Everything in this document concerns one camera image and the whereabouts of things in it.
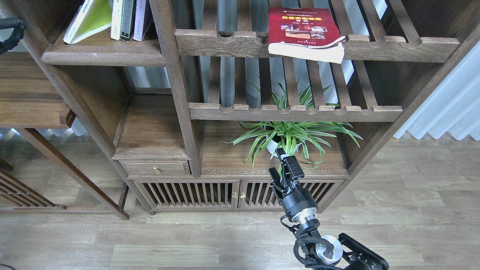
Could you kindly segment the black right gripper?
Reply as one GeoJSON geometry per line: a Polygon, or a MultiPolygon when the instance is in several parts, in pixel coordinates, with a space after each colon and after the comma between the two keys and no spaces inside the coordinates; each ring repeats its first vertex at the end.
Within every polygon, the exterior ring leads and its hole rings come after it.
{"type": "Polygon", "coordinates": [[[277,148],[276,154],[280,159],[281,174],[276,168],[269,168],[271,187],[283,207],[290,222],[305,222],[315,219],[317,203],[310,191],[301,187],[299,179],[305,174],[295,156],[286,154],[283,148],[277,148]]]}

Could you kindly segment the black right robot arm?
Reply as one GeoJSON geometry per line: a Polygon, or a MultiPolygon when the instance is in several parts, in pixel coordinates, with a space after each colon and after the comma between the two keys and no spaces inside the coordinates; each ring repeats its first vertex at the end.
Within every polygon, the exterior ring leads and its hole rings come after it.
{"type": "Polygon", "coordinates": [[[270,168],[271,187],[285,212],[284,218],[293,222],[288,229],[295,236],[293,253],[305,268],[336,270],[341,259],[346,260],[347,270],[387,270],[387,261],[355,241],[347,234],[338,238],[320,235],[320,222],[316,219],[317,203],[310,191],[301,187],[299,179],[304,172],[295,156],[289,156],[282,148],[276,149],[281,171],[270,168]]]}

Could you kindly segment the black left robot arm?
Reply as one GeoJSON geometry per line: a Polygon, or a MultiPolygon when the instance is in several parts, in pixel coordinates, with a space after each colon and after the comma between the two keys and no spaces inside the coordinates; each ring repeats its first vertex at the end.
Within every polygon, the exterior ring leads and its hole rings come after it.
{"type": "Polygon", "coordinates": [[[13,29],[9,38],[0,42],[0,54],[14,49],[24,37],[26,23],[19,17],[10,17],[0,19],[0,29],[13,29]]]}

